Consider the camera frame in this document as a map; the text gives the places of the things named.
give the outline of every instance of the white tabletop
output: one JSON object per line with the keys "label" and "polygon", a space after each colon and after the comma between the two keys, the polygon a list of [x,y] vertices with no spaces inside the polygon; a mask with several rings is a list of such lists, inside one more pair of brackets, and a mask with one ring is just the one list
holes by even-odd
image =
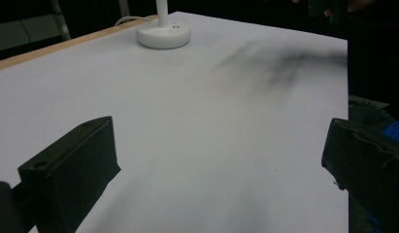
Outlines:
{"label": "white tabletop", "polygon": [[130,28],[0,70],[0,181],[112,116],[122,170],[78,232],[348,232],[348,195],[320,165],[331,118],[348,116],[347,42],[171,18],[192,29],[176,50]]}

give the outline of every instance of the power cord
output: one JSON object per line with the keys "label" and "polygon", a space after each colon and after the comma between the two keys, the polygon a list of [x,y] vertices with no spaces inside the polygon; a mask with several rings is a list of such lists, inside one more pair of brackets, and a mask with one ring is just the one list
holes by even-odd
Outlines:
{"label": "power cord", "polygon": [[135,20],[135,19],[141,19],[141,20],[144,20],[144,21],[151,21],[151,19],[148,18],[148,17],[122,17],[121,19],[119,19],[115,23],[115,26],[118,26],[118,25],[120,25],[120,24],[122,24],[124,22],[130,21],[130,20]]}

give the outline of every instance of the round white base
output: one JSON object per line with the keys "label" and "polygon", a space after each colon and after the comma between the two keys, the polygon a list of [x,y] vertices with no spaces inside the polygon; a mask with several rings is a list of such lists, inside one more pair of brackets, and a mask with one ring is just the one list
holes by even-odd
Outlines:
{"label": "round white base", "polygon": [[136,37],[143,46],[167,50],[182,47],[190,41],[190,27],[181,21],[169,22],[166,27],[159,27],[158,20],[141,24],[136,28]]}

